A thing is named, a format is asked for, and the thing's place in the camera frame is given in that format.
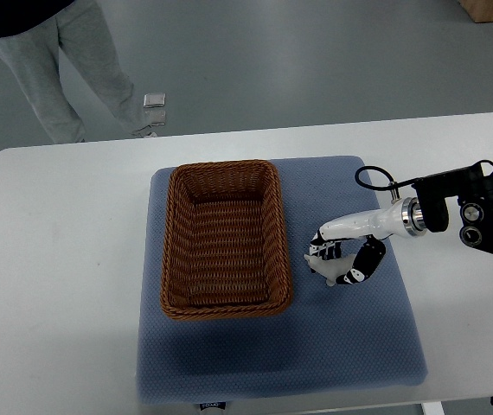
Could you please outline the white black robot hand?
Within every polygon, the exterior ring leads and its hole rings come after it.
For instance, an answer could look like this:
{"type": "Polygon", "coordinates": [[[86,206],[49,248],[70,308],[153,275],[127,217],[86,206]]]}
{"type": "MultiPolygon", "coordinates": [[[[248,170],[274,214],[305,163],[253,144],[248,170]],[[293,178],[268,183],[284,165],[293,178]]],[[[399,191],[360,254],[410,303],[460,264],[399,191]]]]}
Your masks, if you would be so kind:
{"type": "Polygon", "coordinates": [[[310,242],[308,255],[321,259],[346,257],[342,253],[342,243],[348,240],[361,240],[360,250],[346,277],[350,284],[366,281],[375,272],[387,248],[383,240],[393,234],[400,235],[404,224],[398,206],[389,209],[376,209],[348,214],[321,225],[310,242]]]}

